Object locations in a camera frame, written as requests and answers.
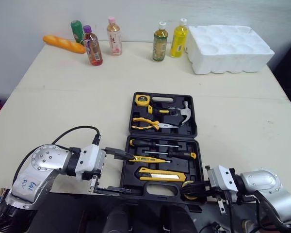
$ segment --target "table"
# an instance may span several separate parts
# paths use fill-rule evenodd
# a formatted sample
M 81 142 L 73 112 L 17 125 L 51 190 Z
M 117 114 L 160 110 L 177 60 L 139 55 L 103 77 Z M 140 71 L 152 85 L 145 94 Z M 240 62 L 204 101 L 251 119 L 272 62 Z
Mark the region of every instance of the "table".
M 102 148 L 124 149 L 132 96 L 142 91 L 193 97 L 204 166 L 237 173 L 267 167 L 291 192 L 291 103 L 267 66 L 257 73 L 195 75 L 186 54 L 154 62 L 152 43 L 124 42 L 119 57 L 109 54 L 108 42 L 100 46 L 99 67 L 86 54 L 43 47 L 0 112 L 0 187 L 11 187 L 32 148 L 78 125 L 98 127 Z M 94 133 L 74 131 L 59 143 L 84 147 Z M 122 161 L 107 156 L 100 186 L 119 186 L 121 168 Z M 88 187 L 59 175 L 52 192 L 89 194 Z

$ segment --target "tool case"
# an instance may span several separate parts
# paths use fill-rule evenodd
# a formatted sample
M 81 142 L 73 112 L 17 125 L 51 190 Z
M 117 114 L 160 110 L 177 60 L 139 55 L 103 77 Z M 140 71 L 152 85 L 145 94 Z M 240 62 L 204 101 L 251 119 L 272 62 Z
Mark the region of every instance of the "tool case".
M 176 107 L 178 109 L 184 108 L 184 101 L 187 101 L 188 107 L 191 110 L 191 117 L 182 126 L 181 122 L 185 119 L 185 116 L 167 116 L 167 115 L 154 115 L 148 112 L 147 106 L 138 106 L 135 102 L 136 97 L 142 95 L 150 96 L 150 106 L 154 109 L 166 109 L 168 107 Z M 140 130 L 132 128 L 132 126 L 146 127 L 149 123 L 146 122 L 134 122 L 132 119 L 135 117 L 144 117 L 152 121 L 159 121 L 160 123 L 167 123 L 171 125 L 179 126 L 179 128 L 150 128 L 146 130 Z M 158 93 L 134 93 L 131 107 L 131 114 L 129 119 L 129 132 L 127 137 L 125 151 L 133 155 L 150 156 L 153 158 L 159 158 L 170 161 L 170 163 L 144 163 L 144 162 L 131 162 L 125 160 L 123 162 L 121 183 L 122 188 L 130 189 L 130 193 L 121 194 L 128 200 L 156 200 L 166 201 L 172 203 L 186 204 L 190 211 L 201 212 L 200 203 L 206 201 L 205 197 L 197 197 L 188 199 L 180 194 L 180 188 L 183 182 L 166 182 L 166 181 L 143 181 L 138 178 L 138 171 L 140 168 L 145 167 L 155 170 L 168 170 L 183 172 L 186 176 L 186 181 L 203 181 L 203 170 L 201 155 L 199 150 L 199 144 L 194 138 L 197 136 L 197 125 L 195 122 L 193 98 L 188 95 L 171 95 L 171 94 L 158 94 Z M 130 145 L 132 139 L 150 140 L 156 144 L 165 145 L 177 145 L 179 148 L 172 147 L 172 150 L 176 151 L 190 151 L 196 154 L 196 159 L 185 160 L 174 157 L 167 157 L 165 154 L 149 154 L 144 151 L 153 152 L 167 152 L 170 147 L 155 146 L 155 147 L 133 147 Z M 170 190 L 174 196 L 165 194 L 151 193 L 151 189 L 157 186 L 164 186 Z

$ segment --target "hammer head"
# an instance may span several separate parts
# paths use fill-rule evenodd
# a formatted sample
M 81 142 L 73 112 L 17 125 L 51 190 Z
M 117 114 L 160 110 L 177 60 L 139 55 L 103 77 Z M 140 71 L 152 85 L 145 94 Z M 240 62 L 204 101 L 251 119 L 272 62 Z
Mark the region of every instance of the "hammer head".
M 189 103 L 187 101 L 184 101 L 183 104 L 184 104 L 184 108 L 180 109 L 180 114 L 182 116 L 186 116 L 186 118 L 182 121 L 181 125 L 183 125 L 185 122 L 187 122 L 191 117 L 191 110 L 188 107 Z

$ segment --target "screwdriver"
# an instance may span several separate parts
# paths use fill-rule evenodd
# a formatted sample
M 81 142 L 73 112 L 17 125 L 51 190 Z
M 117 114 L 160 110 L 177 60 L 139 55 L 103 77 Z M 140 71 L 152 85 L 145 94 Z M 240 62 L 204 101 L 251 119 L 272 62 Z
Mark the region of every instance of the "screwdriver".
M 196 154 L 188 151 L 168 151 L 168 152 L 152 152 L 152 151 L 144 151 L 144 153 L 150 154 L 167 154 L 167 157 L 175 157 L 179 159 L 196 159 Z
M 146 141 L 142 139 L 132 139 L 129 141 L 129 144 L 132 147 L 155 147 L 155 146 L 161 146 L 161 147 L 179 147 L 174 145 L 164 145 L 164 144 L 156 144 L 155 142 Z
M 157 164 L 157 163 L 170 163 L 168 160 L 164 159 L 157 159 L 157 158 L 152 158 L 148 156 L 139 156 L 139 155 L 134 155 L 135 159 L 130 159 L 130 162 L 144 162 L 144 163 L 150 163 L 150 164 Z

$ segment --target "black cable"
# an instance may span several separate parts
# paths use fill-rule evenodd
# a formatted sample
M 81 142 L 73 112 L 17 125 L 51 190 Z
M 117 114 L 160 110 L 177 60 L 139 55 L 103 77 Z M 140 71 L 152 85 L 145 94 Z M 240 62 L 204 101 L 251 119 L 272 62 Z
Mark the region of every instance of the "black cable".
M 24 165 L 24 163 L 26 162 L 26 160 L 29 158 L 29 156 L 30 156 L 30 155 L 31 155 L 31 154 L 32 154 L 36 149 L 38 149 L 39 147 L 45 146 L 45 145 L 46 145 L 46 144 L 34 148 L 33 150 L 31 150 L 31 151 L 30 151 L 30 152 L 29 152 L 29 153 L 28 153 L 28 154 L 23 158 L 23 160 L 20 162 L 20 164 L 19 164 L 19 166 L 18 166 L 18 168 L 17 168 L 17 170 L 16 170 L 16 172 L 15 172 L 15 175 L 14 175 L 14 178 L 13 178 L 13 183 L 12 183 L 12 184 L 14 184 L 14 182 L 16 181 L 20 169 L 22 168 L 22 166 Z M 58 146 L 58 147 L 60 147 L 61 149 L 64 149 L 64 150 L 69 150 L 68 148 L 63 147 L 63 146 L 59 146 L 59 145 L 56 145 L 56 146 Z
M 267 224 L 264 225 L 264 227 L 271 226 L 271 225 L 272 225 L 272 223 L 267 223 Z M 256 228 L 252 229 L 249 233 L 255 233 L 260 229 L 261 229 L 261 227 L 257 226 Z
M 229 210 L 229 225 L 230 225 L 230 231 L 231 233 L 234 233 L 234 210 L 233 210 L 233 205 L 230 203 L 228 205 L 228 210 Z
M 259 200 L 257 198 L 255 198 L 255 200 L 256 200 L 256 207 L 257 207 L 257 222 L 258 222 L 258 226 L 260 228 L 262 228 L 263 230 L 265 230 L 265 231 L 270 231 L 270 232 L 279 231 L 278 228 L 265 228 L 265 226 L 263 226 L 261 224 L 261 221 L 260 221 L 260 203 L 259 203 Z
M 224 196 L 226 198 L 226 203 L 227 203 L 227 207 L 229 210 L 230 232 L 235 233 L 235 230 L 234 230 L 234 210 L 233 210 L 232 196 L 228 190 L 224 190 Z
M 66 132 L 62 133 L 58 138 L 56 138 L 52 144 L 55 144 L 58 142 L 58 140 L 60 140 L 63 136 L 65 136 L 66 134 L 70 133 L 71 131 L 74 131 L 74 130 L 77 130 L 77 129 L 92 129 L 92 130 L 96 130 L 96 135 L 95 135 L 95 138 L 93 140 L 93 144 L 96 144 L 98 145 L 99 144 L 99 140 L 100 140 L 100 132 L 99 130 L 94 127 L 94 126 L 87 126 L 87 125 L 82 125 L 82 126 L 77 126 L 77 127 L 74 127 L 70 130 L 67 130 Z
M 201 233 L 205 228 L 211 227 L 211 226 L 212 226 L 212 224 L 209 224 L 209 225 L 206 225 L 206 226 L 202 227 L 202 229 L 199 230 L 199 233 Z

